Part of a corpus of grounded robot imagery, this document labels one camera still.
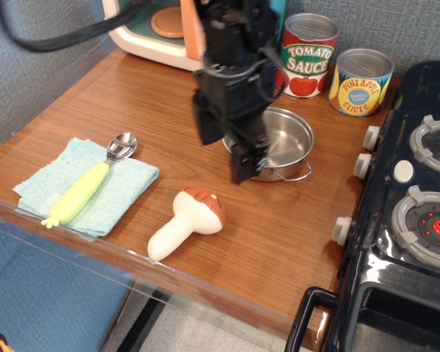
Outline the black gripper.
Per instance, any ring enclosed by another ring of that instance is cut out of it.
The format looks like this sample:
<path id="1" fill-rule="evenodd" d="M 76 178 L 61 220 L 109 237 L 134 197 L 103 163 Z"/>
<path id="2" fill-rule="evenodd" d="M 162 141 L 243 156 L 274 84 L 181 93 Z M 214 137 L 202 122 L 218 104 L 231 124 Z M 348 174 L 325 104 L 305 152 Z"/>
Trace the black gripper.
<path id="1" fill-rule="evenodd" d="M 194 119 L 203 145 L 230 136 L 232 182 L 239 185 L 260 174 L 268 163 L 262 113 L 274 101 L 277 67 L 267 58 L 241 66 L 202 59 L 194 72 Z"/>

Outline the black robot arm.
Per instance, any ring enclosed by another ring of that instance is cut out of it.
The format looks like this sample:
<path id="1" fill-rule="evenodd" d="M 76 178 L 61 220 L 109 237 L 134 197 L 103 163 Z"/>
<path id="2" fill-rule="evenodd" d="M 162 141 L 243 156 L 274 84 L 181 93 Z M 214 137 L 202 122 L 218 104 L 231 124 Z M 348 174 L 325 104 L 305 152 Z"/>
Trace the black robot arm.
<path id="1" fill-rule="evenodd" d="M 269 143 L 263 113 L 279 97 L 280 63 L 271 40 L 278 15 L 268 1 L 196 1 L 205 32 L 192 104 L 204 145 L 228 137 L 232 181 L 259 175 Z"/>

